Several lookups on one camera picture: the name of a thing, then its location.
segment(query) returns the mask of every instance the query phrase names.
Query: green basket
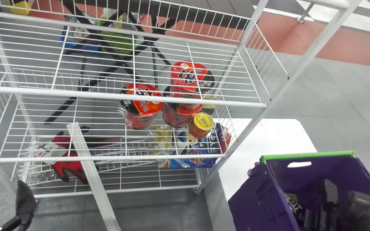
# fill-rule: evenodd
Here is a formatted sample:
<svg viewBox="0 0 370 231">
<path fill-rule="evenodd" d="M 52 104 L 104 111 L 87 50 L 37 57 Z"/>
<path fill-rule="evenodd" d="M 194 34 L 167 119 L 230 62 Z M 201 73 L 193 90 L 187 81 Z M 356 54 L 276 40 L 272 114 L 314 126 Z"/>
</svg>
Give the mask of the green basket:
<svg viewBox="0 0 370 231">
<path fill-rule="evenodd" d="M 105 21 L 99 21 L 98 25 L 102 25 Z M 114 47 L 114 51 L 117 54 L 129 54 L 133 50 L 132 47 L 132 35 L 117 34 L 109 31 L 101 31 L 104 39 L 109 42 L 111 47 Z"/>
</svg>

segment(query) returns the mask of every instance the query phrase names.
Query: caster wheel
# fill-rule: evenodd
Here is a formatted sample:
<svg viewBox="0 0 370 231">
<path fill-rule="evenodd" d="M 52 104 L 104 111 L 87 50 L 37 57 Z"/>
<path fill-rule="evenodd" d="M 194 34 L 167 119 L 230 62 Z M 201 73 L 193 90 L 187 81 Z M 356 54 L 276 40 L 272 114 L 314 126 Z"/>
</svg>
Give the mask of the caster wheel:
<svg viewBox="0 0 370 231">
<path fill-rule="evenodd" d="M 201 194 L 201 192 L 198 192 L 197 188 L 194 188 L 194 193 L 195 193 L 195 195 Z"/>
</svg>

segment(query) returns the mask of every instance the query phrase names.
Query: metal shelving unit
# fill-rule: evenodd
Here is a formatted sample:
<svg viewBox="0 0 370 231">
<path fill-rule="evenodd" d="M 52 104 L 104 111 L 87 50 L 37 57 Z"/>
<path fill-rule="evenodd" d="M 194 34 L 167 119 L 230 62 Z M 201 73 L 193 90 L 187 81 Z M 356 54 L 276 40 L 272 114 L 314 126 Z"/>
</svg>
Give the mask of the metal shelving unit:
<svg viewBox="0 0 370 231">
<path fill-rule="evenodd" d="M 35 198 L 93 194 L 108 230 L 119 226 L 106 193 L 203 190 L 360 2 L 352 0 L 346 9 L 342 7 L 292 73 L 287 73 L 256 23 L 267 0 L 260 1 L 251 18 L 160 0 L 35 1 L 36 9 L 22 8 L 34 16 L 0 12 L 0 181 L 14 193 L 13 181 L 21 179 L 34 190 Z M 0 9 L 19 9 L 1 2 Z M 335 6 L 333 0 L 326 2 Z M 100 19 L 102 7 L 116 9 L 116 14 Z M 94 16 L 83 16 L 78 8 L 91 9 Z M 88 20 L 110 24 L 124 12 L 129 20 L 118 23 L 136 30 L 92 25 Z M 139 21 L 134 13 L 141 15 Z M 56 20 L 58 16 L 74 16 L 81 23 Z M 75 41 L 76 34 L 81 34 L 78 27 L 87 29 L 82 32 L 86 38 L 79 42 Z M 102 32 L 115 35 L 105 38 Z M 116 53 L 113 45 L 127 42 L 114 40 L 126 35 L 134 49 Z M 98 51 L 67 48 L 69 41 Z M 209 93 L 191 94 L 197 98 L 120 94 L 130 83 L 148 83 L 164 91 L 171 86 L 171 66 L 184 60 L 212 72 L 215 80 Z M 162 117 L 147 130 L 130 130 L 119 111 L 120 100 L 218 105 L 213 118 L 227 128 L 231 141 L 215 154 L 155 155 L 155 132 L 166 125 Z M 240 135 L 229 107 L 258 111 Z M 35 157 L 35 147 L 50 142 L 60 131 L 69 136 L 68 149 L 77 155 Z M 88 148 L 86 137 L 110 140 L 106 146 Z M 169 149 L 179 153 L 176 145 Z M 212 168 L 204 169 L 158 166 L 166 159 L 204 158 L 218 159 Z M 80 161 L 89 186 L 73 176 L 63 182 L 46 161 Z"/>
</svg>

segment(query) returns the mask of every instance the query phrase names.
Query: purple plastic bin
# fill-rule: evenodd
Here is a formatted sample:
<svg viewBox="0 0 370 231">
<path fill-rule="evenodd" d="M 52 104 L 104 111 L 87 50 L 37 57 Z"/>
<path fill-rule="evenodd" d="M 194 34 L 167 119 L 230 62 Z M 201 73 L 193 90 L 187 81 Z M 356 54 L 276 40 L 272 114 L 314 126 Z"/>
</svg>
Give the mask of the purple plastic bin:
<svg viewBox="0 0 370 231">
<path fill-rule="evenodd" d="M 307 161 L 312 165 L 288 168 L 292 162 Z M 339 202 L 349 191 L 370 195 L 370 174 L 351 156 L 267 160 L 249 175 L 228 201 L 237 231 L 300 231 L 284 192 L 296 194 L 302 207 L 316 212 L 318 186 L 325 179 L 338 187 Z"/>
</svg>

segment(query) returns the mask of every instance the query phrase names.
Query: crate handle hole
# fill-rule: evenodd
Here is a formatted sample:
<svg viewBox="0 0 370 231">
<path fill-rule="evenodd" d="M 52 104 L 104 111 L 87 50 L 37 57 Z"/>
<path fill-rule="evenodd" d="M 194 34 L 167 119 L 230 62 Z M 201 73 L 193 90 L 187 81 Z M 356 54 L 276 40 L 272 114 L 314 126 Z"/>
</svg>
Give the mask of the crate handle hole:
<svg viewBox="0 0 370 231">
<path fill-rule="evenodd" d="M 300 168 L 300 167 L 305 167 L 305 166 L 310 166 L 312 165 L 311 161 L 308 162 L 292 162 L 288 164 L 288 168 Z"/>
</svg>

